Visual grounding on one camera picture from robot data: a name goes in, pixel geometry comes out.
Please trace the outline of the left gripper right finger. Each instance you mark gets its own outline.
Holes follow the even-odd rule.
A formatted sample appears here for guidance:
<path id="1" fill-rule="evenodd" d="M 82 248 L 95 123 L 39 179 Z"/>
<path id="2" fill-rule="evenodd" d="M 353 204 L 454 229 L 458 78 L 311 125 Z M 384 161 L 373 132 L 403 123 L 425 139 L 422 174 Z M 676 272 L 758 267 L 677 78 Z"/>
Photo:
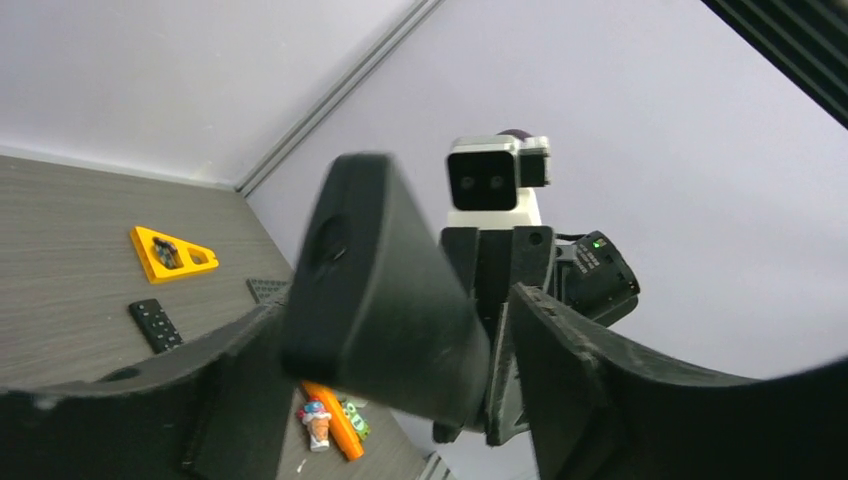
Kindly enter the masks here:
<path id="1" fill-rule="evenodd" d="M 843 479 L 847 363 L 768 380 L 669 357 L 516 285 L 508 316 L 543 479 Z"/>

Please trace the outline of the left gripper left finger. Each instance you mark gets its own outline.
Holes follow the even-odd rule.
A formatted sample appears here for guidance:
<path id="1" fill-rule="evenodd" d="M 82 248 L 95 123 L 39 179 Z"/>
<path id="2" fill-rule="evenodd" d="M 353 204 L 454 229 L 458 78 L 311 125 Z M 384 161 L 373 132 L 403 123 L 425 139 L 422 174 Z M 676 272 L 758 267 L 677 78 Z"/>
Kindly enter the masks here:
<path id="1" fill-rule="evenodd" d="M 93 382 L 1 391 L 5 479 L 273 479 L 293 383 L 285 303 Z"/>

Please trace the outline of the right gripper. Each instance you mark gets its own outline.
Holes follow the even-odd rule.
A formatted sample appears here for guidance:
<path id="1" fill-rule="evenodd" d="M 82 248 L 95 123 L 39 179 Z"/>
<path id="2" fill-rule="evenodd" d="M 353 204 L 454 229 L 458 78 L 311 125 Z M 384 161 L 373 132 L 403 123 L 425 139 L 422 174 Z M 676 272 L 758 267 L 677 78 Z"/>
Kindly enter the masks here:
<path id="1" fill-rule="evenodd" d="M 516 283 L 538 288 L 548 285 L 555 234 L 549 226 L 447 227 L 441 231 L 439 245 L 492 342 L 484 402 L 485 437 L 488 446 L 502 446 L 529 430 L 506 302 Z M 462 431 L 461 426 L 434 422 L 432 440 L 450 444 Z"/>

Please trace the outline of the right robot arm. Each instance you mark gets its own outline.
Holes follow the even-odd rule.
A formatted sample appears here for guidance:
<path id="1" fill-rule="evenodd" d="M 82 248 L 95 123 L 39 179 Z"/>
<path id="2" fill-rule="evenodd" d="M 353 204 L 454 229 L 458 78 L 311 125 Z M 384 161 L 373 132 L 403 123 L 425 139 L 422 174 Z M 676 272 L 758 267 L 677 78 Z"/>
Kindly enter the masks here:
<path id="1" fill-rule="evenodd" d="M 619 250 L 599 231 L 568 235 L 549 226 L 448 227 L 440 247 L 491 340 L 487 393 L 475 428 L 487 445 L 501 446 L 529 429 L 507 318 L 511 287 L 536 287 L 604 327 L 636 308 L 641 288 Z"/>

